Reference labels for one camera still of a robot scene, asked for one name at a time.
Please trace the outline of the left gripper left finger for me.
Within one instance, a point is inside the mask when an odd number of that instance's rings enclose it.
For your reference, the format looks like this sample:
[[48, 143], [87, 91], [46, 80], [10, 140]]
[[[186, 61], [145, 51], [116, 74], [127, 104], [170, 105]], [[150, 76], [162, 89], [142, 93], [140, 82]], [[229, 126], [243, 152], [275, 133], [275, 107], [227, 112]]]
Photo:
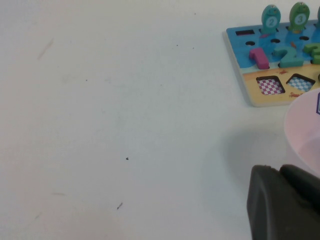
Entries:
[[254, 240], [318, 240], [320, 214], [276, 170], [251, 169], [247, 213]]

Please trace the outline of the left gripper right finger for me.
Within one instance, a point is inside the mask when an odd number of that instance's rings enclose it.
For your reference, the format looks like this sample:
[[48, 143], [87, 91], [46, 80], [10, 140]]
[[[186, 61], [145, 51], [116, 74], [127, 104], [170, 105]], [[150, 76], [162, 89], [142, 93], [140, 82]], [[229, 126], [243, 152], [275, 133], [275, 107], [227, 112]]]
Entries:
[[320, 213], [320, 179], [292, 164], [283, 165], [280, 174], [304, 198], [312, 208]]

